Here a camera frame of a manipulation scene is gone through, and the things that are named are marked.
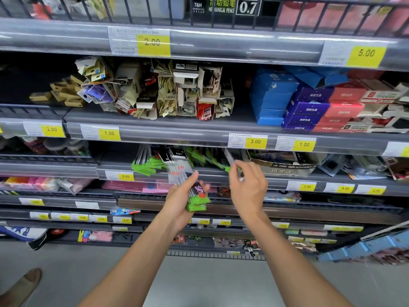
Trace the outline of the person's left hand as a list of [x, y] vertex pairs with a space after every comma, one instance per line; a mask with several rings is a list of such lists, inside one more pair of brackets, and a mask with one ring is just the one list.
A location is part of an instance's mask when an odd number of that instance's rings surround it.
[[[202, 180], [198, 180], [202, 185], [206, 195], [210, 188], [209, 185], [204, 184]], [[165, 204], [158, 214], [160, 224], [164, 225], [166, 231], [175, 237], [189, 222], [193, 216], [193, 212], [186, 210], [187, 201], [178, 201], [177, 199], [178, 186], [174, 185], [166, 197]]]

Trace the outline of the person's right hand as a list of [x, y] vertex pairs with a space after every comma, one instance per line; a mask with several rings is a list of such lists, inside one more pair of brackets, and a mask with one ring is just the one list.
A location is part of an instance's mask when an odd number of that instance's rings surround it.
[[232, 202], [243, 222], [250, 227], [254, 222], [267, 217], [263, 211], [263, 200], [268, 182], [259, 165], [253, 162], [235, 160], [230, 171], [236, 171], [237, 166], [243, 171], [244, 186], [241, 196], [232, 198]]

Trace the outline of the bundle of green-labelled pen packets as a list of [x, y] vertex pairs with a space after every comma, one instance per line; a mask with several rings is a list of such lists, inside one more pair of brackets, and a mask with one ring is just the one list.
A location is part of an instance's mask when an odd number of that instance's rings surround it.
[[[165, 149], [166, 160], [163, 162], [168, 171], [168, 182], [180, 186], [193, 174], [193, 168], [183, 149], [170, 147]], [[210, 203], [202, 185], [197, 180], [189, 189], [186, 210], [189, 212], [205, 211]]]

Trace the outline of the clear pen packet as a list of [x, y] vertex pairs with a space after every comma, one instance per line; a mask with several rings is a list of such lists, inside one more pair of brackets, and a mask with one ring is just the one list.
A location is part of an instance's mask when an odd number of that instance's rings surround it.
[[[226, 159], [227, 159], [227, 161], [229, 163], [229, 166], [231, 167], [234, 164], [235, 160], [236, 160], [235, 156], [237, 156], [238, 154], [236, 152], [234, 152], [234, 151], [231, 151], [231, 149], [229, 149], [229, 148], [224, 148], [223, 152], [224, 152], [224, 155], [225, 155], [225, 157], [226, 157]], [[239, 166], [237, 166], [236, 171], [237, 171], [238, 180], [243, 181], [244, 180], [244, 174], [243, 174], [242, 169]]]

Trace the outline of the person's right forearm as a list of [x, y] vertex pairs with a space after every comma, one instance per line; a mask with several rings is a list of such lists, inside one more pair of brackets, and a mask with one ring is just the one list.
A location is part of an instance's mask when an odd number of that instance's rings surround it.
[[272, 225], [263, 210], [239, 211], [265, 254], [286, 307], [354, 307]]

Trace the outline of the person's left forearm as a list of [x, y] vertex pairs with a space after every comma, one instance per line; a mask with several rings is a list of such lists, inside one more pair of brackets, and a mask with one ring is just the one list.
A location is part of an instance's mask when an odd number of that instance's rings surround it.
[[142, 307], [168, 249], [193, 213], [160, 212], [107, 276], [77, 307]]

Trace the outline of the row of green pen packets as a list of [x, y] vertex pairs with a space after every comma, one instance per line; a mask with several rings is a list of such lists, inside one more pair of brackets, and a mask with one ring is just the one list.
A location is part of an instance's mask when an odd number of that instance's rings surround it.
[[172, 175], [191, 175], [194, 167], [214, 166], [229, 172], [230, 164], [221, 148], [140, 144], [131, 164], [133, 171], [151, 176], [158, 170]]

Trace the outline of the colourful flat packet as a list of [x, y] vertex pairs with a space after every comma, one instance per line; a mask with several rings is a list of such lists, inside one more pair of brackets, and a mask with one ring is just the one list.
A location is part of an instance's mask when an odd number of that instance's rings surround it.
[[264, 202], [300, 202], [301, 199], [300, 193], [296, 191], [268, 190]]

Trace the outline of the flat pink packets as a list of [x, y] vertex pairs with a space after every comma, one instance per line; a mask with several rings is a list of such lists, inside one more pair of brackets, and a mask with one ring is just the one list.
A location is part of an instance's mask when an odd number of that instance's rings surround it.
[[172, 186], [172, 184], [168, 183], [107, 180], [102, 185], [102, 188], [105, 190], [115, 190], [122, 192], [167, 194]]

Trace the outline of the open cardboard display box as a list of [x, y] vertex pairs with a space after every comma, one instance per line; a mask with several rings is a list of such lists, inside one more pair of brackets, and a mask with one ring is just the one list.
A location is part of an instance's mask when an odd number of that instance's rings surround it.
[[266, 176], [308, 177], [327, 157], [326, 153], [242, 149], [243, 161], [260, 166]]

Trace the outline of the pile of dark small packets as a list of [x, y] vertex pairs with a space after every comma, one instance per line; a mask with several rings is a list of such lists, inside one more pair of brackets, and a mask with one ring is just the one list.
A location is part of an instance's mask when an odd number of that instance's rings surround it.
[[213, 238], [213, 241], [216, 248], [227, 249], [228, 254], [240, 255], [241, 252], [247, 252], [254, 257], [261, 252], [258, 242], [253, 239]]

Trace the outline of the row of small pastel boxes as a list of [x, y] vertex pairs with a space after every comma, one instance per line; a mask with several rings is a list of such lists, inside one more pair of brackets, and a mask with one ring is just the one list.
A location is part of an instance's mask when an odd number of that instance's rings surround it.
[[296, 243], [335, 244], [337, 242], [336, 235], [330, 231], [287, 229], [283, 233], [289, 241]]

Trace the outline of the pile of small cardboard packets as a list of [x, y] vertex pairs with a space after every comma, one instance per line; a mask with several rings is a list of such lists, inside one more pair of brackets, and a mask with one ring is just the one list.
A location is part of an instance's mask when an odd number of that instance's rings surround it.
[[90, 103], [105, 112], [138, 119], [194, 117], [202, 121], [232, 114], [232, 78], [210, 62], [92, 56], [75, 61], [71, 76], [78, 106]]

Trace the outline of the stack of blue boxes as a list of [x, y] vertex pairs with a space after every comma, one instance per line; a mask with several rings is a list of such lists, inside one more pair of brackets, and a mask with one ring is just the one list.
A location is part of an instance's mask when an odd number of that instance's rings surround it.
[[327, 67], [258, 67], [249, 98], [259, 126], [281, 126], [285, 110], [300, 83], [313, 89], [335, 87], [349, 81], [347, 70]]

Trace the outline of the pink erasers pack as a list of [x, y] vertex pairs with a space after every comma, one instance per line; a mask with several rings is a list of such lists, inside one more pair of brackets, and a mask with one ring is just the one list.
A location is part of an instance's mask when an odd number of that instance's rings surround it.
[[80, 230], [77, 242], [79, 243], [88, 243], [88, 242], [103, 242], [109, 243], [113, 239], [114, 232], [108, 231], [89, 231], [89, 230]]

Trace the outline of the stack of purple boxes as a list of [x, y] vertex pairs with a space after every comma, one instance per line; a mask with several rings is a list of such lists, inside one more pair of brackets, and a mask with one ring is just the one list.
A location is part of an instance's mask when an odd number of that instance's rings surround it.
[[285, 132], [311, 132], [330, 107], [335, 88], [313, 89], [300, 83], [284, 114], [281, 127]]

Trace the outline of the pile of clear stationery packets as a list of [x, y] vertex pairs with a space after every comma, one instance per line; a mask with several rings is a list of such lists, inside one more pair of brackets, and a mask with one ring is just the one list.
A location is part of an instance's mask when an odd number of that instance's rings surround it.
[[332, 177], [343, 171], [353, 180], [391, 177], [409, 182], [409, 158], [329, 154], [318, 168]]

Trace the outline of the stack of red boxes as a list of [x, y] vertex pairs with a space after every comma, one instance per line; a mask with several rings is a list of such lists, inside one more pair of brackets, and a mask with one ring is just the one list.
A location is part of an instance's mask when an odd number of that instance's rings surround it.
[[351, 118], [363, 110], [364, 106], [360, 99], [366, 92], [366, 88], [354, 79], [381, 80], [382, 71], [376, 70], [350, 70], [347, 75], [349, 81], [337, 85], [329, 99], [330, 107], [312, 130], [313, 133], [337, 133], [350, 121]]

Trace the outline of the round tape rolls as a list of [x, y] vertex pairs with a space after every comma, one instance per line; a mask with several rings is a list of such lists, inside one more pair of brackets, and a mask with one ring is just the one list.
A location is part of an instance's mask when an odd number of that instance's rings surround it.
[[30, 136], [5, 138], [0, 135], [0, 155], [51, 155], [87, 158], [91, 157], [91, 152], [86, 140]]

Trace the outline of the blue plastic shelf dividers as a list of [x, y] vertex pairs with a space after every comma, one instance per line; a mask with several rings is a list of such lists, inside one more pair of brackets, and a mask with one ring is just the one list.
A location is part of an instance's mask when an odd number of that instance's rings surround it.
[[318, 255], [321, 262], [346, 262], [369, 258], [383, 251], [409, 250], [409, 229], [358, 242], [352, 246], [338, 248], [334, 251]]

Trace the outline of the pile of pink packets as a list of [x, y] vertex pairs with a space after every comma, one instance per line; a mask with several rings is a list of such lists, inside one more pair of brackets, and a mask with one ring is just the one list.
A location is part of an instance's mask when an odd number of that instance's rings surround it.
[[0, 194], [17, 194], [17, 191], [68, 191], [77, 194], [94, 179], [56, 177], [0, 177]]

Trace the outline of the pile of small gold boxes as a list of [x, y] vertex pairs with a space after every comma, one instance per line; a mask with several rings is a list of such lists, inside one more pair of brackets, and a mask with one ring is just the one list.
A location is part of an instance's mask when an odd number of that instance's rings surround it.
[[48, 101], [63, 103], [67, 107], [82, 108], [86, 101], [79, 95], [82, 85], [86, 82], [83, 76], [71, 75], [61, 81], [49, 84], [51, 90], [48, 92], [33, 92], [29, 95], [32, 102], [45, 103]]

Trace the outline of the pile of white red boxes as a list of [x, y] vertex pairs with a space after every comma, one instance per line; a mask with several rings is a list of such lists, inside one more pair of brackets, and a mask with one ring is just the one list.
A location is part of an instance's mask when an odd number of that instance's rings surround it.
[[363, 110], [341, 129], [345, 133], [409, 132], [409, 83], [396, 87], [376, 79], [354, 79], [366, 88], [360, 99]]

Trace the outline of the white and blue bag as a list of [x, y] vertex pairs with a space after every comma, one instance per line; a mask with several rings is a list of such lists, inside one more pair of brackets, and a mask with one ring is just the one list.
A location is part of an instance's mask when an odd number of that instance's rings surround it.
[[47, 228], [0, 226], [0, 233], [27, 243], [34, 251], [39, 250], [48, 238]]

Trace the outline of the black pencil sign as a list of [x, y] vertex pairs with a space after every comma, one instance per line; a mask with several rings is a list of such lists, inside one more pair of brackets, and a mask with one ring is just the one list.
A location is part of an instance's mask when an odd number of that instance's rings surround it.
[[261, 0], [192, 0], [194, 14], [225, 14], [259, 16], [263, 8]]

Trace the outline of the row of pink boxes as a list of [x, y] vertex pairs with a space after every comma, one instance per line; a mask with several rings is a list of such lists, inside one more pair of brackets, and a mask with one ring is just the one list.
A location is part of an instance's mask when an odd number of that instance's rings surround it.
[[277, 19], [296, 31], [393, 37], [409, 19], [409, 0], [284, 1]]

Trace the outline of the person's brown shoe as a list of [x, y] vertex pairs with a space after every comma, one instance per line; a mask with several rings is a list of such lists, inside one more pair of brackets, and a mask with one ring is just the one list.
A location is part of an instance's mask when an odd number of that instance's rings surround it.
[[0, 307], [21, 307], [37, 288], [42, 278], [42, 270], [29, 270], [9, 290], [0, 295]]

